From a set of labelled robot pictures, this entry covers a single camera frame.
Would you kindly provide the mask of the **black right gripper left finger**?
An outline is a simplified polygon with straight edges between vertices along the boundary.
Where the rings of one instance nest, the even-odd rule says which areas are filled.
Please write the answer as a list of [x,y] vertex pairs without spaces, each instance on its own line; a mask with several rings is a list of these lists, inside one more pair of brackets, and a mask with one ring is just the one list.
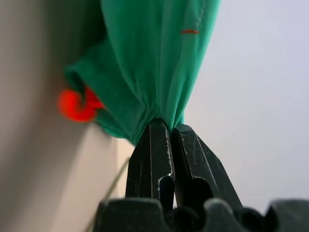
[[150,121],[129,159],[126,197],[158,200],[172,209],[174,167],[169,131],[160,118]]

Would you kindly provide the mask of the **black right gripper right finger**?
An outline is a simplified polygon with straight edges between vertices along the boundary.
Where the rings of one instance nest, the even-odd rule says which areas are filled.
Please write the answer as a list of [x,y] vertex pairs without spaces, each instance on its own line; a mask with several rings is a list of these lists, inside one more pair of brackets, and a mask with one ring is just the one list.
[[243,207],[221,161],[190,126],[177,125],[171,148],[178,206],[201,209],[205,201],[218,198],[232,209]]

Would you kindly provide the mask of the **green shorts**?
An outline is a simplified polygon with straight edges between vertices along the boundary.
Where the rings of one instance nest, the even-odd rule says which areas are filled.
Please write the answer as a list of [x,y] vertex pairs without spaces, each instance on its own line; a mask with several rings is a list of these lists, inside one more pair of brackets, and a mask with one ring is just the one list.
[[101,0],[106,34],[65,72],[71,90],[87,86],[105,105],[93,121],[133,145],[152,119],[168,130],[181,123],[219,4]]

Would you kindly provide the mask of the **orange drawstring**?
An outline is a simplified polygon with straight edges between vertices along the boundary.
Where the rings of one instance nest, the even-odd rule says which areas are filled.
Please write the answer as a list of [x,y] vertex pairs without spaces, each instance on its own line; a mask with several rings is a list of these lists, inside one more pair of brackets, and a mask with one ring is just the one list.
[[58,109],[61,114],[74,122],[87,123],[95,119],[99,110],[105,105],[89,87],[85,86],[82,93],[65,89],[58,97]]

